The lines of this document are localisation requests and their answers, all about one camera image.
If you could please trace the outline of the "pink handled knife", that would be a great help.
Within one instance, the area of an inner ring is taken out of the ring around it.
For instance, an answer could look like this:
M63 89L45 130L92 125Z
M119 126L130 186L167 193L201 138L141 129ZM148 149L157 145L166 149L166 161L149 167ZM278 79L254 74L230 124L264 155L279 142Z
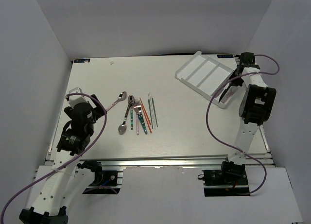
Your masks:
M226 103L229 101L229 99L235 94L237 91L238 87L237 86L231 86L228 87L223 93L222 93L222 98L219 100L221 103Z

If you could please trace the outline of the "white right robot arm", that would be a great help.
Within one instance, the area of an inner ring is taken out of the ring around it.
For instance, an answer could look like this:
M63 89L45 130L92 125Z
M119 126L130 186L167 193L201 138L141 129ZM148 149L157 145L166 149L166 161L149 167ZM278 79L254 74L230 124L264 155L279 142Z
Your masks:
M232 184L243 177L246 153L249 151L255 133L271 114L276 97L276 89L269 87L262 79L260 67L255 63L255 55L244 52L234 72L229 77L230 83L222 92L219 102L224 102L229 93L245 85L246 92L239 107L240 125L234 147L241 149L229 156L221 165L219 178L224 184Z

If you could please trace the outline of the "green chopstick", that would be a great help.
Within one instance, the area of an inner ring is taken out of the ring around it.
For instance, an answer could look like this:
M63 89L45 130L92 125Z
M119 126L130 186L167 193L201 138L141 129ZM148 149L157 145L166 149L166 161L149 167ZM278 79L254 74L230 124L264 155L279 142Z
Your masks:
M153 106L154 117L155 117L155 124L156 124L156 127L158 127L157 116L156 116L156 109L155 109L155 103L154 103L153 97L152 97L151 99L152 99L152 106Z
M153 126L153 114L152 114L152 107L151 107L151 101L150 101L149 95L148 95L148 106L149 106L149 112L150 112L150 116L151 116L151 123Z

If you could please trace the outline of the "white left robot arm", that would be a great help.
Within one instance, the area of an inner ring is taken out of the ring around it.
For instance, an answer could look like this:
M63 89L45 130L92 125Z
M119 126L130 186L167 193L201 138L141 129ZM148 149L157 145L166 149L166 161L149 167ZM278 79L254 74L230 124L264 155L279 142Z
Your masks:
M105 117L106 109L96 95L87 95L79 87L68 92L69 106L64 109L69 121L63 127L56 146L51 171L40 180L43 188L30 208L23 209L19 219L24 224L66 224L68 208L76 196L91 183L99 184L103 173L94 160L80 163L95 141L94 124Z

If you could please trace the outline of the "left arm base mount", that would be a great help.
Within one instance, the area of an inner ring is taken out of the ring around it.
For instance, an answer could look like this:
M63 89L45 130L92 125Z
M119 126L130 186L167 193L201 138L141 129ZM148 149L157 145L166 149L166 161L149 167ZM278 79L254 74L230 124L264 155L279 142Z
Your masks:
M121 190L122 172L103 169L101 162L87 160L77 164L78 169L86 169L92 173L93 182L83 191L83 194L117 195Z

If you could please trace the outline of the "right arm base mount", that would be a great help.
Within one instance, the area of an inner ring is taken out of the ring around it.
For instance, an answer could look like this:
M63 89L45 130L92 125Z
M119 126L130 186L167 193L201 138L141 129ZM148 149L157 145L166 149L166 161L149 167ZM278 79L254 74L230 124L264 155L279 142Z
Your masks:
M203 170L197 179L203 181L205 197L250 195L244 164L224 161L219 170Z

